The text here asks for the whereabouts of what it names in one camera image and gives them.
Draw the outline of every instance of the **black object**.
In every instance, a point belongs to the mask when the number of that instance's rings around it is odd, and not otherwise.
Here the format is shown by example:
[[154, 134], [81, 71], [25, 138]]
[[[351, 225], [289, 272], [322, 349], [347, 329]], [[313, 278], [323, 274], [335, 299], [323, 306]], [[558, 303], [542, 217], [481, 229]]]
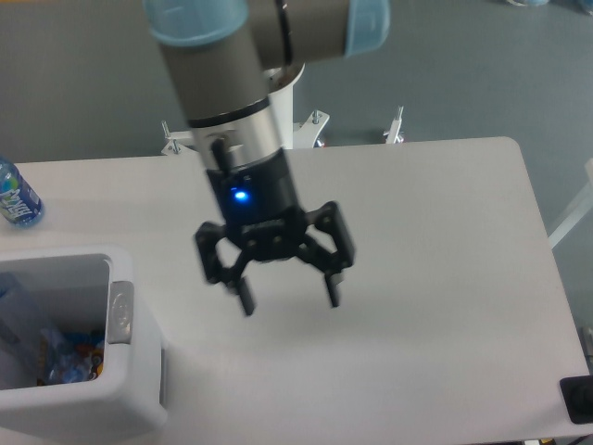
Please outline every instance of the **black object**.
[[286, 15], [287, 4], [285, 0], [276, 0], [276, 9], [278, 9], [278, 20], [282, 30], [282, 44], [284, 50], [284, 65], [290, 67], [293, 64], [293, 46], [290, 41], [290, 24]]
[[566, 377], [560, 388], [574, 424], [593, 424], [593, 375]]
[[228, 113], [220, 114], [203, 119], [191, 119], [187, 122], [190, 128], [208, 128], [216, 125], [223, 125], [224, 123], [238, 121], [240, 119], [247, 118], [252, 114], [262, 111], [270, 105], [270, 99], [265, 97], [258, 102], [255, 102], [246, 107], [240, 108], [236, 111], [230, 111]]
[[[249, 316], [255, 302], [242, 276], [247, 264], [297, 257], [323, 273], [332, 307], [339, 306], [340, 274], [354, 264], [355, 248], [338, 204], [328, 202], [310, 212], [301, 209], [282, 149], [254, 165], [230, 171], [223, 144], [223, 140], [212, 144], [220, 170], [208, 171], [208, 177], [227, 223], [204, 222], [196, 232], [207, 281], [224, 283]], [[334, 240], [335, 252], [307, 234], [310, 225]], [[241, 250], [232, 267], [222, 265], [216, 249], [223, 238]]]

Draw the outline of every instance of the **metal bracket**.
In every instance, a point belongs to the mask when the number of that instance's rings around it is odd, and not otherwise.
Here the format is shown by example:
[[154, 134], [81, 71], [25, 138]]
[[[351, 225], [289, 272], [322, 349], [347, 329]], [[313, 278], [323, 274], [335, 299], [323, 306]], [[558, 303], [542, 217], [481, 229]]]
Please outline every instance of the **metal bracket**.
[[194, 151], [188, 147], [194, 145], [192, 132], [171, 133], [166, 121], [161, 121], [160, 125], [163, 127], [163, 135], [165, 136], [165, 147], [160, 151], [163, 155], [181, 155], [185, 152]]
[[397, 108], [396, 118], [391, 122], [389, 131], [383, 132], [383, 138], [386, 144], [401, 144], [404, 142], [404, 134], [401, 132], [401, 124], [403, 123], [402, 115], [404, 114], [404, 108]]
[[585, 165], [589, 182], [576, 194], [566, 209], [548, 229], [548, 240], [555, 248], [565, 236], [593, 209], [593, 159]]
[[330, 121], [330, 115], [324, 111], [316, 109], [303, 123], [293, 125], [293, 148], [316, 148], [325, 146], [321, 140], [321, 134], [327, 122]]

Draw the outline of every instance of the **blue led light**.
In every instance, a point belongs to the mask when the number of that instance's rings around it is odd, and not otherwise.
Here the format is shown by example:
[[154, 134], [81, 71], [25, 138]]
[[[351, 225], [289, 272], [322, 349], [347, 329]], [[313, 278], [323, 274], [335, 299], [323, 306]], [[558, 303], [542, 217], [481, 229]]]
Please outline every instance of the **blue led light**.
[[243, 190], [237, 190], [234, 192], [234, 199], [239, 202], [247, 202], [249, 200], [249, 194]]

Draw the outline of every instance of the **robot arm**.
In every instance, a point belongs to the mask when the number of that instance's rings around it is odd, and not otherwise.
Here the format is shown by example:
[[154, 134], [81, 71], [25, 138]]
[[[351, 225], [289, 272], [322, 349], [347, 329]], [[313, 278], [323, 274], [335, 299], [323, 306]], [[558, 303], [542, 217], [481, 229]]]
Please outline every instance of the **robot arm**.
[[[388, 0], [145, 0], [226, 222], [205, 222], [196, 233], [205, 275], [236, 294], [247, 316], [255, 309], [242, 276], [250, 261], [297, 257], [313, 265], [336, 307], [336, 285], [355, 253], [336, 203], [300, 206], [262, 71], [374, 49], [386, 37], [388, 7]], [[336, 252], [307, 234], [310, 225], [334, 239]], [[232, 267], [217, 254], [223, 238], [241, 250]]]

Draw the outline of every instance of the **light blue joint cover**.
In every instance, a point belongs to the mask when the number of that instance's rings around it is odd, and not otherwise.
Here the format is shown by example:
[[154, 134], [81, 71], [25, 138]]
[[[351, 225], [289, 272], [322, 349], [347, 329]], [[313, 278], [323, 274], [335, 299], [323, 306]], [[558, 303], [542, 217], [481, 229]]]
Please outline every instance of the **light blue joint cover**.
[[389, 34], [389, 0], [350, 0], [346, 57], [373, 51]]
[[249, 15], [246, 0], [144, 0], [152, 35], [169, 46], [203, 46], [233, 34]]

